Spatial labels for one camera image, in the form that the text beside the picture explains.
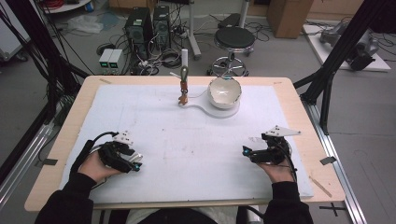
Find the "person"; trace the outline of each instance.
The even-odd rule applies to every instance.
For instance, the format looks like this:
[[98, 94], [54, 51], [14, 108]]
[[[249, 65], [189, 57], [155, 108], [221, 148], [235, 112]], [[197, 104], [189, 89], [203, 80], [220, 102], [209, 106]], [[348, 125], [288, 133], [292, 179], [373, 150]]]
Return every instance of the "person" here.
[[[313, 223], [309, 206], [300, 201], [297, 183], [294, 182], [286, 160], [279, 165], [266, 163], [258, 165], [269, 175], [273, 183], [273, 200], [269, 202], [264, 214], [264, 223]], [[106, 177], [118, 174], [120, 171], [105, 166], [98, 153], [93, 152], [82, 163], [78, 172], [70, 175], [64, 188], [51, 194], [47, 203], [38, 213], [35, 224], [91, 224], [93, 201], [89, 199], [89, 196], [92, 187]], [[166, 222], [157, 220], [164, 214], [177, 218], [175, 223], [216, 223], [209, 217], [187, 208], [161, 209], [139, 223], [174, 223], [169, 220]]]

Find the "white bowl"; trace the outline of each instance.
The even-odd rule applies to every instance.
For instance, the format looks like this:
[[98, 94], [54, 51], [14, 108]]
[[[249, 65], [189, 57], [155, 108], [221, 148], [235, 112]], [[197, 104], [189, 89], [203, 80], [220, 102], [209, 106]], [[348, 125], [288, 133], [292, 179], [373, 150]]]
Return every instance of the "white bowl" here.
[[239, 103], [242, 89], [239, 82], [232, 77], [217, 77], [210, 82], [207, 94], [213, 106], [230, 109]]

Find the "black sleeve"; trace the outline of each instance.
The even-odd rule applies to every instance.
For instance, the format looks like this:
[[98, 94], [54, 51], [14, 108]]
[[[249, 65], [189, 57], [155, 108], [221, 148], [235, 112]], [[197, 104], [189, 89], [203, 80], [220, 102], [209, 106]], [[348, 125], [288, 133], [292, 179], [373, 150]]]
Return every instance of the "black sleeve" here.
[[87, 175], [71, 174], [64, 189], [55, 191], [49, 197], [35, 224], [91, 224], [93, 201], [88, 197], [95, 184]]
[[300, 201], [297, 183], [279, 182], [272, 185], [273, 200], [264, 214], [265, 224], [313, 224], [309, 206]]

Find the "white paper sheet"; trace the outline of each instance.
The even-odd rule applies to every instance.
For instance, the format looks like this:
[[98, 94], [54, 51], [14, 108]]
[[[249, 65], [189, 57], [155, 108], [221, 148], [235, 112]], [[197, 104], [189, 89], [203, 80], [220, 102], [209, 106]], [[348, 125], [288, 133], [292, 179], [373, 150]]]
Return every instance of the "white paper sheet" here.
[[[205, 89], [190, 86], [189, 96]], [[275, 125], [288, 128], [288, 124], [272, 87], [243, 86], [242, 91], [238, 113], [228, 119], [214, 119], [197, 108], [180, 108], [177, 85], [100, 87], [65, 166], [60, 188], [88, 139], [128, 130], [133, 135], [133, 149], [144, 155], [141, 170], [111, 176], [92, 191], [96, 203], [270, 200], [270, 179], [242, 155], [242, 145], [266, 149], [261, 133]], [[313, 196], [293, 138], [286, 139], [298, 169], [300, 195]], [[97, 144], [105, 141], [111, 141], [111, 136]]]

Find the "wooden table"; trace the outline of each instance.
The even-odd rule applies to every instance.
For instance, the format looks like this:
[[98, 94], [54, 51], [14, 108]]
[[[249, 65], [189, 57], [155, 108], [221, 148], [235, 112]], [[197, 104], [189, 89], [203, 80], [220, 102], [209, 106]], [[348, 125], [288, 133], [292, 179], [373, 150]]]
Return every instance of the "wooden table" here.
[[[212, 79], [213, 77], [189, 77], [189, 85], [208, 85]], [[303, 133], [294, 136], [294, 142], [299, 148], [300, 157], [314, 191], [314, 197], [303, 199], [303, 201], [306, 203], [343, 201], [345, 193], [334, 169], [330, 164], [322, 165], [319, 162], [327, 156], [291, 81], [284, 77], [236, 77], [235, 79], [242, 86], [273, 86], [289, 128]], [[42, 168], [25, 203], [25, 209], [27, 211], [39, 211], [51, 193], [59, 188], [69, 152], [78, 138], [81, 125], [100, 85], [175, 85], [175, 83], [178, 83], [175, 77], [87, 77], [49, 154], [49, 159], [55, 159], [58, 162], [55, 166], [45, 165]], [[241, 203], [257, 204], [265, 202], [246, 200]], [[192, 203], [191, 206], [227, 204], [229, 203], [207, 204], [200, 202]], [[95, 206], [95, 208], [109, 209], [128, 207], [128, 204], [100, 204]]]

